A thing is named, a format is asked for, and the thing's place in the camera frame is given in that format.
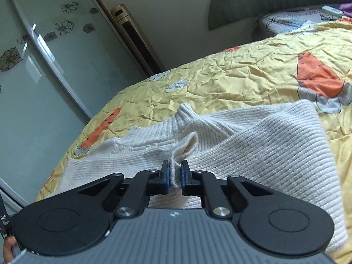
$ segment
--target flower decal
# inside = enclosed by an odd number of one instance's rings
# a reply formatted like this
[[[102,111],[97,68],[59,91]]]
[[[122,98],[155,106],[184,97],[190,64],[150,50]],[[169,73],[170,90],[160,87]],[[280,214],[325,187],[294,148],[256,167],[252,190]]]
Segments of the flower decal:
[[[31,40],[31,37],[29,35],[24,35],[22,37],[20,37],[19,39],[17,39],[17,42],[19,44],[25,44],[26,42],[29,42]]]
[[[90,33],[92,31],[95,31],[95,28],[93,24],[85,24],[83,27],[83,31],[85,31],[86,33]]]
[[[99,10],[98,10],[97,8],[91,8],[91,9],[89,10],[89,12],[90,12],[92,15],[95,15],[95,14],[99,13]]]
[[[59,35],[61,36],[62,33],[67,34],[70,31],[73,31],[73,28],[75,25],[73,24],[73,22],[66,20],[66,21],[56,22],[54,26],[56,26],[56,29],[59,31]]]
[[[2,72],[8,71],[13,68],[16,64],[20,63],[22,58],[17,50],[13,47],[4,52],[0,57],[0,68]]]
[[[77,10],[78,6],[79,4],[77,2],[72,2],[71,4],[67,3],[64,5],[61,5],[60,7],[63,12],[69,13],[74,10]]]
[[[54,31],[51,31],[50,33],[47,33],[45,36],[44,36],[44,42],[49,42],[49,41],[52,41],[52,40],[55,40],[57,38],[57,35]]]

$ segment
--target yellow quilt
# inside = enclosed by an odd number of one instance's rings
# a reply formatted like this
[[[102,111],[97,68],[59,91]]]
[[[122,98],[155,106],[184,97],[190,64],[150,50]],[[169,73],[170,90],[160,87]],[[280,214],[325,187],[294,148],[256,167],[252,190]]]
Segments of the yellow quilt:
[[[346,225],[352,235],[352,19],[231,48],[154,75],[119,92],[84,128],[41,189],[53,192],[67,158],[131,126],[146,127],[175,114],[182,102],[198,114],[233,107],[294,102],[316,104],[341,180]],[[331,255],[352,261],[352,238]]]

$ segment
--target round black disc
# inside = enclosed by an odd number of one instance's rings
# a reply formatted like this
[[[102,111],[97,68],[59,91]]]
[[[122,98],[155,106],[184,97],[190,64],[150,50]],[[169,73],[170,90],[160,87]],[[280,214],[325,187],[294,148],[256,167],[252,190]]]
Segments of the round black disc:
[[[13,221],[21,248],[40,255],[65,256],[83,251],[109,229],[109,215],[87,195],[60,195],[31,204]]]
[[[322,251],[334,233],[334,223],[324,210],[292,198],[287,205],[261,201],[247,207],[239,228],[257,247],[286,256]]]

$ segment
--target glass sliding door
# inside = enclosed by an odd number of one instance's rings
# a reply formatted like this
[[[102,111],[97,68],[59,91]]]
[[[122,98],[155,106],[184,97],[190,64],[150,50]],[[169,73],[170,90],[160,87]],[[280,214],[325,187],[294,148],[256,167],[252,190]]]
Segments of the glass sliding door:
[[[146,78],[93,0],[13,1],[90,117]]]
[[[57,81],[11,1],[0,5],[0,177],[30,203],[89,118]]]

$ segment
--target white wall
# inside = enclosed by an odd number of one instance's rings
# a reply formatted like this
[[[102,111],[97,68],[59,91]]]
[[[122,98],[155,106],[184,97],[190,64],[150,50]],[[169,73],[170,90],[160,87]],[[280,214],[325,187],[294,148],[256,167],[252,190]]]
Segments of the white wall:
[[[102,0],[107,9],[123,3],[166,68],[251,42],[253,19],[208,30],[211,0]]]

